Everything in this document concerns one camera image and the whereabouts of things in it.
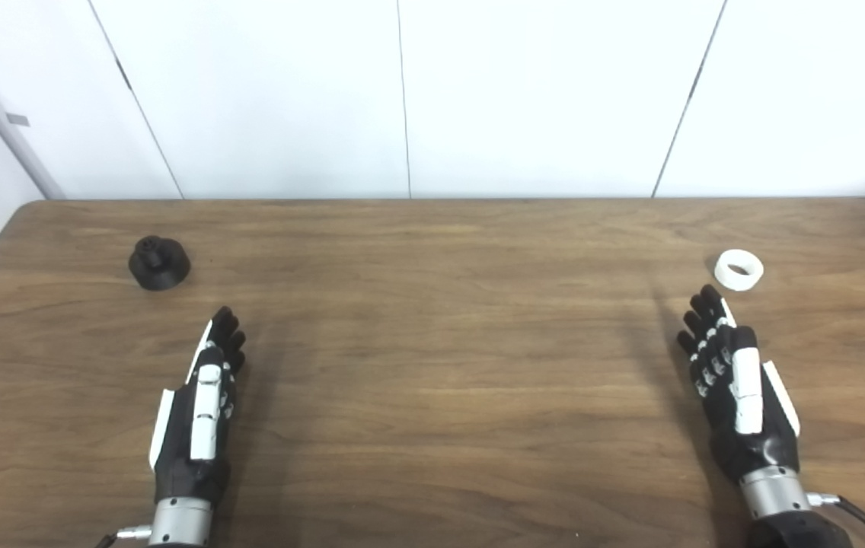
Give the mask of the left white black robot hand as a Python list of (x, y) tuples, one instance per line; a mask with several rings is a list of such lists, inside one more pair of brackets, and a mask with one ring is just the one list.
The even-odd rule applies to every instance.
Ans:
[(228, 488), (228, 427), (247, 337), (228, 306), (206, 324), (185, 382), (162, 392), (149, 448), (155, 502), (178, 497), (217, 505)]

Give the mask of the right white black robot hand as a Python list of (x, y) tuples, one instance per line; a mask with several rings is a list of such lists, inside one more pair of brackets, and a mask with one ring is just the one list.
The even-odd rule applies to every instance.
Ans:
[(757, 470), (800, 471), (800, 421), (756, 333), (739, 325), (714, 285), (691, 296), (676, 341), (710, 426), (710, 451), (729, 481)]

